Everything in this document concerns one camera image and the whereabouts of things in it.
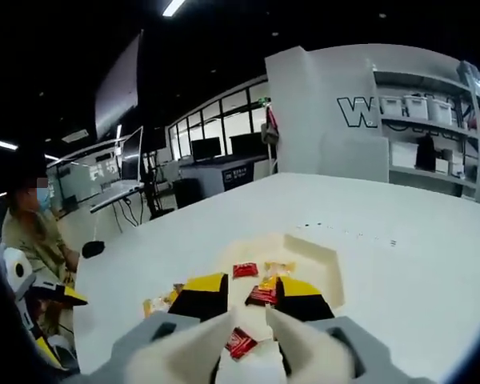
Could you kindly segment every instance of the black ceiling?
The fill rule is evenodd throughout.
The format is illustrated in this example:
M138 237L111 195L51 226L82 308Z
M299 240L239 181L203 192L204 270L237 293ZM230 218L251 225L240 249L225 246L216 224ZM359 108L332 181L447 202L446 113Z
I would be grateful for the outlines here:
M297 45L420 46L480 68L480 12L453 4L187 0L173 18L163 18L167 3L0 2L0 139L49 138L46 152L55 156L89 145L94 93L142 28L158 36L152 46L157 57L152 99L160 126L264 74L266 56ZM82 128L90 138L73 146L60 140Z

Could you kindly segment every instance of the glass wall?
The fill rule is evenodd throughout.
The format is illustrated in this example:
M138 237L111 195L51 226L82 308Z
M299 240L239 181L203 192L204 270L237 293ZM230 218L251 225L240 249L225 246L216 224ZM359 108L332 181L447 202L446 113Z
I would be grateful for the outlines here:
M267 81L229 94L220 101L212 102L188 118L182 119L178 123L179 134L175 133L176 126L170 127L169 137L174 160L190 154L190 142L202 138L219 138L222 154L232 154L231 138L233 136L262 130L262 124L266 120L265 109L260 103L263 98L270 100Z

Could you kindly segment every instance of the red snack packet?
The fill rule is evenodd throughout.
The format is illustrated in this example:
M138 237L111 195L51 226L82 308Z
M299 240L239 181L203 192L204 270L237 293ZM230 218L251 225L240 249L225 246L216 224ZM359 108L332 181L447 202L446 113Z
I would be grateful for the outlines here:
M252 350L258 342L246 334L242 328L236 327L231 334L230 340L226 344L226 349L234 360L239 360Z
M252 304L254 306L265 306L265 304L271 304L274 306L278 302L276 296L276 289L273 290L260 290L258 286L255 286L250 292L249 297L246 299L246 306Z
M244 278L246 276L258 276L258 266L255 262L233 266L233 278Z

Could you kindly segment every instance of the shelving unit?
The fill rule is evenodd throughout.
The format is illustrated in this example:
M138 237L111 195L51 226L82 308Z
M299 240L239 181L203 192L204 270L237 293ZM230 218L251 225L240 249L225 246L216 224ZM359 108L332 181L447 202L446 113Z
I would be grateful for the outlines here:
M400 88L400 89L418 89L438 94L444 94L458 100L471 104L474 110L474 115L477 123L477 130L465 130L459 126L445 125L425 119L410 118L406 116L390 116L384 115L378 110L378 122L380 124L380 131L382 132L382 124L395 124L404 126L418 126L425 130L435 130L437 132L455 133L460 138L475 139L477 141L477 176L476 181L461 180L455 176L448 174L441 174L437 172L429 172L426 170L417 170L415 168L393 166L390 164L390 172L398 172L402 174L412 174L426 178L433 178L450 182L452 184L465 186L471 188L476 192L480 187L480 96L476 95L473 85L464 85L460 82L433 76L428 74L417 74L397 71L383 71L373 70L374 75L374 98L376 105L379 106L379 87Z

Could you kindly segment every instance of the face mask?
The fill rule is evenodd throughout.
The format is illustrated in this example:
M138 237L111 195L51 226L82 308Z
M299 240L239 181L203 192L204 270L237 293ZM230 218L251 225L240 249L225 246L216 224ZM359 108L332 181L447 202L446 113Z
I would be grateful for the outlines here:
M37 188L37 194L41 211L48 210L50 208L50 190L48 188Z

